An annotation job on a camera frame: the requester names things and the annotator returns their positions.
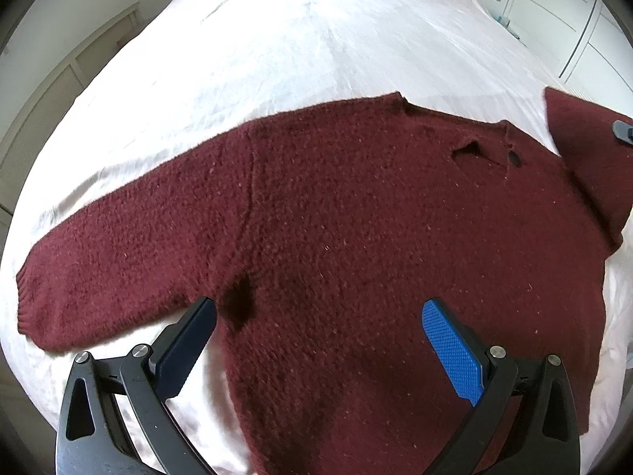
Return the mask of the dark red knit sweater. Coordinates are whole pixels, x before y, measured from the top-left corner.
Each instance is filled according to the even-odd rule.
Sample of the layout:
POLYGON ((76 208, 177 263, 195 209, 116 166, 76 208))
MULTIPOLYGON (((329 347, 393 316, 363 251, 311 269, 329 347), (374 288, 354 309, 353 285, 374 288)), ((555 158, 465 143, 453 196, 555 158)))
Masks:
POLYGON ((18 330, 66 352, 208 296, 256 472, 414 474, 468 409, 419 322, 439 297, 514 356, 558 354, 587 432, 632 150, 612 110, 545 101, 553 148, 396 93, 243 124, 37 242, 18 330))

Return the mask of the white wardrobe with doors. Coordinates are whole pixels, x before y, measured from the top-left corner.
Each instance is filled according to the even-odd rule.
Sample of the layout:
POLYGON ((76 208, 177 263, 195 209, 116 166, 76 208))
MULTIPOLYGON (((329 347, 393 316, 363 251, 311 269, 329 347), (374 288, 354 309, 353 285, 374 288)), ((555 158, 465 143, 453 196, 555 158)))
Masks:
POLYGON ((602 0, 478 0, 568 91, 632 115, 632 45, 602 0))

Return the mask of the white radiator cover panel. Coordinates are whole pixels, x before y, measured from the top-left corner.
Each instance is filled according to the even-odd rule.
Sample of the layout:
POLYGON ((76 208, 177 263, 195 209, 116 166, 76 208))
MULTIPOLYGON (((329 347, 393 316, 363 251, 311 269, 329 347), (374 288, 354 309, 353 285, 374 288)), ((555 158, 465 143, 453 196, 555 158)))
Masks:
POLYGON ((14 212, 36 157, 78 96, 142 28, 128 6, 65 56, 33 91, 1 139, 1 208, 14 212))

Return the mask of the white bed sheet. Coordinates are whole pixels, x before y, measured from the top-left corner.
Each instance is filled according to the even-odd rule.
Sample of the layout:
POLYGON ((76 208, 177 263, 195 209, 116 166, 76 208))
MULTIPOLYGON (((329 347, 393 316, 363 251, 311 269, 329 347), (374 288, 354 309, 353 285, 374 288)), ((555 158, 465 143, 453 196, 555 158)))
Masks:
MULTIPOLYGON (((251 121, 393 93, 462 119, 508 121, 553 148, 547 89, 570 95, 476 0, 173 0, 92 80, 34 161, 2 258, 9 365, 47 425, 57 426, 80 351, 118 356, 184 314, 189 304, 94 345, 50 352, 18 330, 16 281, 54 227, 182 153, 251 121)), ((605 263, 605 327, 589 429, 578 426, 580 473, 597 460, 622 395, 632 339, 632 208, 621 236, 605 263)), ((217 471, 259 474, 229 394, 220 314, 167 406, 217 471)))

